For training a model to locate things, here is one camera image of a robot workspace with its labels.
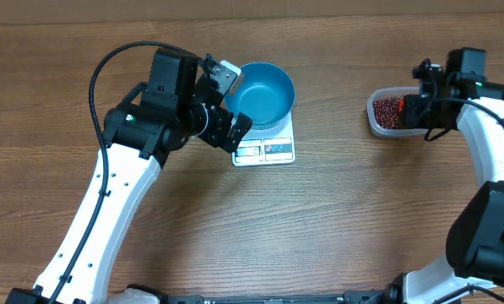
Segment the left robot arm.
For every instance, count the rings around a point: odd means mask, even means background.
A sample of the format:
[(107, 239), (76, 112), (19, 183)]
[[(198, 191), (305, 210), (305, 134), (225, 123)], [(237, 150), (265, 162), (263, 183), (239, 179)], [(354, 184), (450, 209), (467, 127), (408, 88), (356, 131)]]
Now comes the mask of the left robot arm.
[(34, 286), (13, 288), (8, 303), (105, 302), (123, 239), (169, 154), (191, 137), (233, 153), (251, 129), (251, 118), (220, 105), (244, 79), (240, 68), (163, 43), (156, 48), (149, 80), (93, 121), (100, 150), (78, 212)]

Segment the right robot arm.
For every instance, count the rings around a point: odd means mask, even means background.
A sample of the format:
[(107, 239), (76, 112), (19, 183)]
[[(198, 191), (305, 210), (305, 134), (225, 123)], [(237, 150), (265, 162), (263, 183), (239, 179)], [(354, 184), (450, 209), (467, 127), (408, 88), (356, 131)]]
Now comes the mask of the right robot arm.
[(485, 76), (485, 51), (463, 47), (450, 51), (442, 68), (424, 60), (412, 74), (420, 81), (416, 95), (398, 106), (402, 130), (424, 129), (431, 142), (460, 132), (474, 163), (478, 192), (452, 224), (444, 254), (424, 268), (400, 274), (377, 303), (459, 303), (481, 292), (504, 303), (504, 84)]

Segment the blue metal bowl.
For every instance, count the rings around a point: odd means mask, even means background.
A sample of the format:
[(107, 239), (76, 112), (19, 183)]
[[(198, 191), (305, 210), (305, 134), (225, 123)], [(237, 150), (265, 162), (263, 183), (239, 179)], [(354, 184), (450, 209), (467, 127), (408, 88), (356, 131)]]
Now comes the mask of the blue metal bowl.
[(233, 95), (225, 97), (229, 112), (244, 114), (252, 120), (252, 129), (273, 128), (291, 112), (295, 85), (291, 77), (270, 62), (251, 62), (241, 66), (244, 79)]

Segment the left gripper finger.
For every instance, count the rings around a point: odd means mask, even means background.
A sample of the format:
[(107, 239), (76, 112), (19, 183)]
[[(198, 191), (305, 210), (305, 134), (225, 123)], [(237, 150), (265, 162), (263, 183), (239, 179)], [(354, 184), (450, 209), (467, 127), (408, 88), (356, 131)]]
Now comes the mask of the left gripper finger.
[(203, 73), (209, 82), (219, 82), (219, 78), (224, 76), (220, 63), (211, 55), (206, 54), (203, 59)]
[(238, 145), (251, 128), (252, 119), (245, 114), (239, 113), (236, 122), (230, 128), (222, 149), (228, 153), (236, 152)]

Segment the red beans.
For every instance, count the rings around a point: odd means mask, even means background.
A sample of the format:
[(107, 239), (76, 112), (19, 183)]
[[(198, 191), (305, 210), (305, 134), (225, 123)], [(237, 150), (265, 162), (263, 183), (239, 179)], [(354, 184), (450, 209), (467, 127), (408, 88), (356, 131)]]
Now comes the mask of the red beans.
[(372, 103), (377, 125), (385, 129), (402, 129), (399, 121), (398, 103), (400, 97), (388, 97)]

